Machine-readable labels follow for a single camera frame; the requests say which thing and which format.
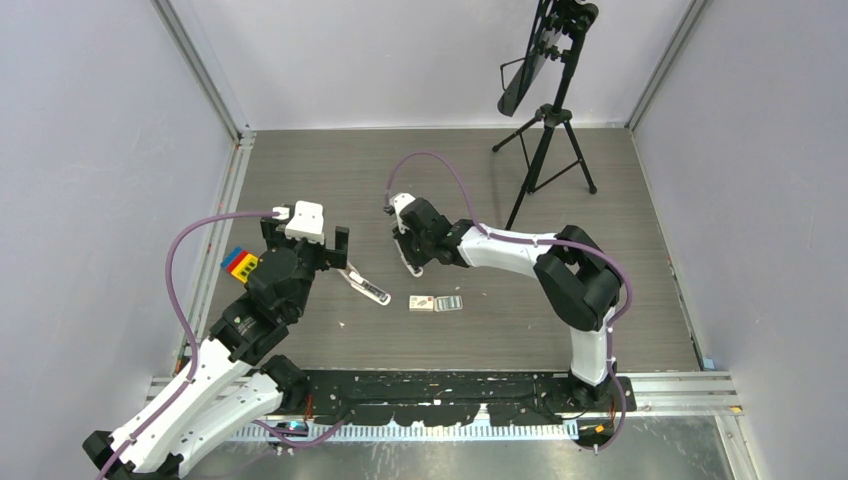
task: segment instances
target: black stand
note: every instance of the black stand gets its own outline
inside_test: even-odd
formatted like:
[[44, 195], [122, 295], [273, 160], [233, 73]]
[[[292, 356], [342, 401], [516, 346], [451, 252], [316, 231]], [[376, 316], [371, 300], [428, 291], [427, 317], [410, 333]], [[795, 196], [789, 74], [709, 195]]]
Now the black stand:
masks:
[[[568, 92], [568, 86], [571, 83], [571, 77], [574, 76], [574, 70], [577, 67], [580, 50], [583, 48], [584, 35], [585, 29], [572, 34], [573, 42], [571, 49], [567, 52], [562, 52], [561, 58], [564, 62], [562, 80], [560, 80], [553, 105], [548, 103], [539, 107], [539, 109], [536, 110], [536, 115], [529, 122], [522, 125], [521, 128], [506, 137], [502, 142], [492, 147], [492, 151], [497, 152], [501, 149], [501, 147], [515, 139], [515, 137], [519, 137], [521, 140], [521, 149], [524, 151], [524, 161], [527, 163], [527, 175], [524, 177], [524, 183], [521, 185], [521, 191], [518, 193], [518, 198], [515, 200], [515, 204], [512, 207], [512, 213], [510, 213], [509, 220], [506, 223], [507, 230], [512, 228], [512, 224], [515, 222], [515, 217], [518, 215], [518, 209], [521, 208], [521, 202], [524, 200], [525, 194], [532, 195], [533, 193], [541, 190], [542, 187], [556, 180], [560, 175], [571, 170], [576, 165], [580, 165], [580, 168], [583, 170], [583, 176], [586, 177], [586, 182], [589, 184], [589, 193], [594, 195], [598, 192], [598, 187], [595, 186], [595, 183], [592, 181], [592, 175], [589, 174], [589, 167], [586, 166], [586, 160], [583, 158], [583, 152], [580, 151], [580, 145], [577, 143], [577, 137], [574, 135], [574, 129], [571, 128], [571, 111], [562, 108], [562, 104], [565, 101], [565, 94]], [[533, 155], [533, 161], [531, 162], [527, 156], [527, 147], [524, 144], [523, 134], [528, 128], [541, 121], [545, 122], [545, 131], [542, 133], [542, 139], [539, 140], [539, 146], [536, 147], [536, 153]], [[550, 147], [551, 139], [554, 135], [554, 129], [560, 124], [565, 127], [565, 131], [568, 133], [568, 138], [571, 140], [571, 146], [574, 147], [574, 153], [577, 155], [577, 160], [554, 174], [551, 178], [537, 185], [537, 182], [539, 181], [539, 173], [542, 171], [542, 165], [545, 163], [545, 156], [548, 154], [548, 147]]]

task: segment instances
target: wall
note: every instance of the wall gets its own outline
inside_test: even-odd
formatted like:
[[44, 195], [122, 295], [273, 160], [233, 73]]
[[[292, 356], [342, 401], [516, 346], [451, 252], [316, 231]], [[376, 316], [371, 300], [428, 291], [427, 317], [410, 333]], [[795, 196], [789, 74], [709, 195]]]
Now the wall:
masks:
[[172, 368], [165, 253], [212, 211], [231, 146], [149, 2], [3, 10], [0, 477], [94, 478], [83, 439]]
[[766, 478], [845, 478], [848, 4], [713, 2], [636, 134]]
[[[561, 75], [548, 62], [516, 115], [498, 113], [498, 65], [524, 55], [536, 0], [186, 1], [254, 129], [521, 124]], [[566, 106], [620, 126], [689, 1], [595, 3]]]

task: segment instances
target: black tripod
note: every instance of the black tripod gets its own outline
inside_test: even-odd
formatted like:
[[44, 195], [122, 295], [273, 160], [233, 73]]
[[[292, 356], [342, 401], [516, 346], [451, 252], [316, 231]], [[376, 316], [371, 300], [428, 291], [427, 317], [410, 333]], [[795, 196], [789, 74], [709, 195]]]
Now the black tripod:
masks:
[[[532, 195], [533, 193], [541, 190], [542, 187], [553, 182], [559, 178], [560, 175], [571, 170], [576, 165], [580, 165], [580, 168], [583, 170], [583, 175], [586, 177], [586, 182], [589, 184], [589, 193], [594, 195], [598, 191], [598, 188], [592, 181], [592, 175], [589, 174], [589, 167], [586, 166], [586, 160], [583, 158], [583, 152], [580, 151], [580, 145], [577, 143], [577, 137], [574, 135], [574, 129], [571, 128], [571, 111], [562, 108], [562, 104], [565, 101], [565, 95], [568, 92], [568, 86], [571, 83], [571, 78], [574, 76], [574, 70], [577, 67], [580, 50], [583, 48], [583, 40], [585, 38], [586, 30], [588, 30], [588, 25], [584, 28], [578, 28], [582, 27], [582, 25], [569, 24], [569, 27], [571, 28], [566, 27], [567, 30], [565, 31], [565, 33], [572, 38], [571, 48], [568, 51], [559, 52], [556, 47], [548, 47], [543, 52], [546, 57], [553, 57], [554, 59], [559, 57], [564, 63], [562, 79], [560, 80], [553, 105], [548, 103], [539, 107], [539, 109], [536, 110], [536, 115], [534, 115], [529, 122], [522, 125], [521, 128], [506, 137], [502, 142], [492, 147], [492, 151], [497, 152], [501, 149], [501, 147], [515, 139], [515, 137], [519, 137], [521, 139], [521, 148], [524, 151], [524, 161], [527, 163], [527, 175], [524, 177], [524, 183], [521, 185], [521, 191], [518, 193], [518, 198], [515, 200], [515, 204], [512, 207], [512, 213], [510, 213], [509, 220], [506, 223], [507, 230], [512, 228], [512, 224], [515, 222], [515, 217], [518, 215], [518, 209], [521, 208], [521, 202], [524, 200], [525, 194]], [[524, 145], [523, 133], [528, 128], [541, 121], [544, 121], [544, 133], [542, 133], [542, 138], [539, 140], [539, 146], [536, 147], [536, 153], [533, 155], [533, 161], [531, 162], [527, 156], [527, 148]], [[568, 133], [568, 138], [571, 140], [571, 146], [574, 147], [574, 153], [577, 155], [577, 160], [554, 174], [551, 178], [545, 180], [541, 184], [537, 184], [539, 181], [539, 173], [542, 171], [542, 165], [545, 163], [545, 156], [548, 153], [548, 147], [550, 147], [551, 139], [554, 135], [554, 129], [560, 124], [565, 127], [565, 131]]]

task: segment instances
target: robotic arm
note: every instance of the robotic arm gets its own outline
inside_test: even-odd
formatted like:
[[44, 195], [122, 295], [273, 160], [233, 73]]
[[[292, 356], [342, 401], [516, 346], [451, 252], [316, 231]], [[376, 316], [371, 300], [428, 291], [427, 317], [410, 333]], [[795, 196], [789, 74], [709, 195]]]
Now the robotic arm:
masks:
[[[597, 249], [583, 230], [569, 225], [560, 233], [533, 235], [486, 227], [533, 243], [496, 240], [475, 228], [471, 220], [451, 224], [430, 202], [408, 193], [392, 197], [386, 212], [396, 219], [392, 236], [413, 276], [421, 276], [424, 265], [436, 259], [443, 265], [493, 267], [537, 279], [554, 312], [571, 329], [575, 398], [588, 406], [606, 395], [610, 379], [605, 327], [615, 312], [621, 279], [606, 262], [583, 251], [535, 244], [560, 239]], [[575, 264], [576, 273], [567, 267]]]
[[[238, 429], [271, 412], [294, 411], [308, 395], [305, 373], [283, 355], [271, 357], [236, 392], [210, 405], [237, 378], [255, 369], [288, 335], [306, 309], [315, 272], [347, 266], [347, 228], [336, 227], [335, 249], [324, 244], [323, 207], [309, 202], [275, 209], [261, 220], [268, 250], [202, 342], [201, 364], [187, 386], [188, 365], [137, 416], [113, 432], [97, 431], [83, 449], [98, 468], [128, 439], [110, 480], [182, 478]], [[180, 388], [181, 395], [137, 438], [132, 437]]]

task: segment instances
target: gray floor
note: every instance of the gray floor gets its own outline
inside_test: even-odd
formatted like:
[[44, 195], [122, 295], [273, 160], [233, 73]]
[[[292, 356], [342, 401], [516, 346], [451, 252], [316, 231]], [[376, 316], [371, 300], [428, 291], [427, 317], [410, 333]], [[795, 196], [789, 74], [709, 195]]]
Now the gray floor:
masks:
[[[535, 145], [540, 130], [526, 136]], [[422, 278], [402, 265], [382, 213], [390, 169], [405, 154], [431, 149], [455, 165], [480, 216], [506, 223], [526, 167], [514, 141], [493, 154], [509, 132], [476, 130], [351, 130], [262, 132], [250, 163], [239, 210], [270, 209], [309, 200], [324, 205], [325, 231], [350, 228], [349, 259], [392, 303], [381, 307], [354, 291], [335, 272], [319, 274], [306, 313], [275, 353], [304, 368], [456, 368], [567, 370], [568, 329], [533, 280], [488, 269], [433, 262]], [[515, 224], [522, 232], [554, 232], [579, 225], [633, 277], [635, 303], [615, 330], [622, 371], [696, 370], [697, 362], [645, 180], [630, 134], [621, 129], [578, 130], [598, 185], [589, 195], [579, 169], [527, 197]], [[557, 132], [542, 178], [573, 159], [564, 131]], [[467, 218], [459, 190], [437, 161], [408, 162], [395, 192], [425, 197], [451, 221]], [[228, 250], [259, 254], [264, 244], [255, 220], [236, 221]], [[209, 322], [242, 293], [221, 274]], [[409, 295], [461, 294], [453, 313], [411, 313]]]
[[[224, 443], [188, 479], [222, 478], [268, 445]], [[562, 441], [326, 443], [262, 458], [232, 480], [345, 479], [732, 479], [712, 417], [628, 418], [615, 445], [598, 456]]]

